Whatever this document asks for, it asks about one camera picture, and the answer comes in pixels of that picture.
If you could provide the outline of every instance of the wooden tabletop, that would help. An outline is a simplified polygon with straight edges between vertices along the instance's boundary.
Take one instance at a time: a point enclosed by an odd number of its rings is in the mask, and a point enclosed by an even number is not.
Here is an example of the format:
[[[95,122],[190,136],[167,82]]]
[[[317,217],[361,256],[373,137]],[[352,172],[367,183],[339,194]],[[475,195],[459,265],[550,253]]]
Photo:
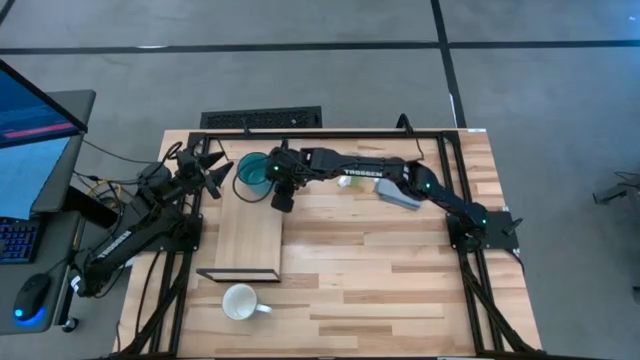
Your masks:
[[[189,132],[165,132],[160,154]],[[489,210],[505,203],[486,132],[460,130],[474,201]],[[232,160],[253,151],[269,152],[279,141],[223,140]],[[442,182],[435,140],[421,139],[423,163]],[[291,148],[322,146],[343,154],[420,156],[414,139],[290,140]],[[211,151],[220,148],[212,142]],[[449,163],[456,189],[453,151]],[[175,170],[175,164],[168,166]],[[294,197],[294,211],[283,218],[282,282],[252,284],[273,307],[247,321],[228,319],[221,299],[231,284],[195,273],[212,267],[218,238],[220,200],[203,196],[200,249],[194,253],[178,356],[434,356],[474,354],[457,256],[449,246],[445,213],[430,202],[418,211],[378,200],[373,181],[340,188],[337,180],[312,182]],[[247,219],[247,222],[260,219]],[[530,345],[540,341],[520,265],[501,250],[485,251],[498,308]],[[136,257],[127,290],[120,333],[123,346],[133,338],[135,318],[153,254]],[[164,255],[150,281],[142,324],[158,300]],[[180,261],[176,261],[175,272]],[[485,346],[490,348],[481,305]],[[166,316],[161,350],[169,343],[173,309]]]

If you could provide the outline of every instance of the monitor screen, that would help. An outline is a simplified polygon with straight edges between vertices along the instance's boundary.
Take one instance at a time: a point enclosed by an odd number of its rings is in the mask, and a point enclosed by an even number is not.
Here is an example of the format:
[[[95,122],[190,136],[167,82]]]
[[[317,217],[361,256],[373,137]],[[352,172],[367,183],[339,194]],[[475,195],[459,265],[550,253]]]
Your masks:
[[[0,60],[0,148],[81,131],[84,124]]]

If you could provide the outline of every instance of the blue light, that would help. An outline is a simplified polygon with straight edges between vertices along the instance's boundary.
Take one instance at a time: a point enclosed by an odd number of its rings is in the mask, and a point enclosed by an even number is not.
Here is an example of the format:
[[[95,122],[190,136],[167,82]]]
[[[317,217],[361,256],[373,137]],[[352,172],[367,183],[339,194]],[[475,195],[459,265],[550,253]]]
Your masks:
[[[38,310],[38,312],[31,319],[28,319],[28,320],[15,319],[15,320],[18,326],[34,327],[34,326],[40,325],[42,321],[45,320],[46,317],[47,317],[47,310],[43,306],[40,308],[40,310]]]

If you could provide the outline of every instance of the keyboard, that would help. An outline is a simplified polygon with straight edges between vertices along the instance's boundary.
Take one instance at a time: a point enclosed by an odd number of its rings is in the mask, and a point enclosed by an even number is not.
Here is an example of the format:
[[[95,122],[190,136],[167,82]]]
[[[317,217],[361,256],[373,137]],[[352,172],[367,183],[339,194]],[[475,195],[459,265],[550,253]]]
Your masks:
[[[0,217],[0,264],[32,263],[43,228],[38,220]]]
[[[201,129],[286,129],[321,128],[320,106],[257,109],[239,111],[204,112],[200,118]]]

